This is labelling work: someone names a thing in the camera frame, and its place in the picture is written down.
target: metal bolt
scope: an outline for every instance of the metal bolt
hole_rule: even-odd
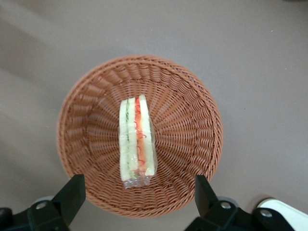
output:
[[[267,218],[271,218],[273,215],[266,209],[262,209],[260,210],[260,213],[262,214],[262,216],[267,217]]]
[[[36,209],[41,209],[41,208],[43,208],[43,207],[45,207],[45,206],[46,206],[46,202],[42,202],[42,203],[39,203],[39,204],[37,205]]]
[[[228,202],[222,202],[220,205],[224,209],[230,209],[231,208],[231,205]]]

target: plastic wrap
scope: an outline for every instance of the plastic wrap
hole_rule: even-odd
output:
[[[156,174],[157,157],[154,128],[144,95],[121,103],[119,146],[124,187],[149,185]]]

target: gray floor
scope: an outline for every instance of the gray floor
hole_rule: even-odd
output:
[[[308,1],[1,0],[0,206],[15,212],[67,176],[56,123],[94,66],[154,54],[194,72],[222,114],[224,149],[211,184],[246,211],[275,197],[308,213]],[[75,231],[183,230],[191,203],[128,219],[86,202]]]

